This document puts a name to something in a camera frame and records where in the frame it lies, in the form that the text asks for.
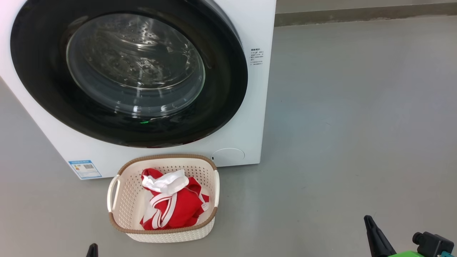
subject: green object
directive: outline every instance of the green object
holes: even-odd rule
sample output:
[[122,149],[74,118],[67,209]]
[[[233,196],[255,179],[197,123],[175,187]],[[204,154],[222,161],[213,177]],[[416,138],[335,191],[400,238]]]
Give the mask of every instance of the green object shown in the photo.
[[390,257],[424,257],[424,256],[419,254],[418,252],[407,251],[407,252],[401,252],[401,253],[391,255]]

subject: white handle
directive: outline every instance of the white handle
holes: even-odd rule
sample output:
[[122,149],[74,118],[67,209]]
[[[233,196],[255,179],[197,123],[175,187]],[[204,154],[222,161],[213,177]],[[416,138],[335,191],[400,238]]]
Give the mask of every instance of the white handle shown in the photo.
[[219,172],[217,170],[214,170],[214,173],[216,174],[216,199],[214,201],[214,207],[217,207],[219,205],[219,190],[220,190],[220,183],[219,183]]
[[[111,197],[113,195],[114,184],[116,184],[116,182],[118,182],[118,181],[119,181],[119,174],[116,175],[111,180],[110,186],[108,187],[108,196],[106,197],[106,204],[108,206],[108,212],[112,212],[112,209],[114,209],[114,206],[111,206],[111,203],[112,203]],[[118,182],[117,189],[116,189],[116,195],[114,196],[114,201],[115,201],[114,205],[116,205],[116,199],[117,199],[117,193],[119,192],[119,187],[120,187],[120,184]]]

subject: laundry basket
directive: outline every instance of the laundry basket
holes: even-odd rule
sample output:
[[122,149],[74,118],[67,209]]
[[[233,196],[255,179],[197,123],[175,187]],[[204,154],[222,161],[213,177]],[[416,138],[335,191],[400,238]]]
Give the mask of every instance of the laundry basket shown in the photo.
[[[162,173],[184,169],[187,177],[194,177],[202,185],[202,193],[209,195],[209,208],[191,227],[170,230],[144,230],[144,188],[141,173],[154,168]],[[117,184],[112,200],[113,189]],[[200,155],[157,155],[137,158],[126,163],[108,188],[107,205],[111,224],[119,231],[140,242],[172,243],[204,238],[214,225],[219,203],[219,174],[215,164]]]

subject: front-loading washing machine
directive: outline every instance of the front-loading washing machine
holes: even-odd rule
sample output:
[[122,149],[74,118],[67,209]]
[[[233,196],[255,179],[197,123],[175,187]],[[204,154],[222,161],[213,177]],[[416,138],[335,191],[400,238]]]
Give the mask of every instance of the front-loading washing machine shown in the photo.
[[276,0],[11,0],[0,77],[80,179],[260,162]]

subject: round glass door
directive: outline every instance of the round glass door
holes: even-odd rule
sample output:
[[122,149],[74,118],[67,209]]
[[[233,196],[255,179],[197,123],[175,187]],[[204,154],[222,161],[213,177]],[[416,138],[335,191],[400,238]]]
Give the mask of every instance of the round glass door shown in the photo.
[[86,22],[71,37],[66,59],[89,97],[134,118],[178,113],[205,83],[195,46],[171,26],[141,15],[109,14]]

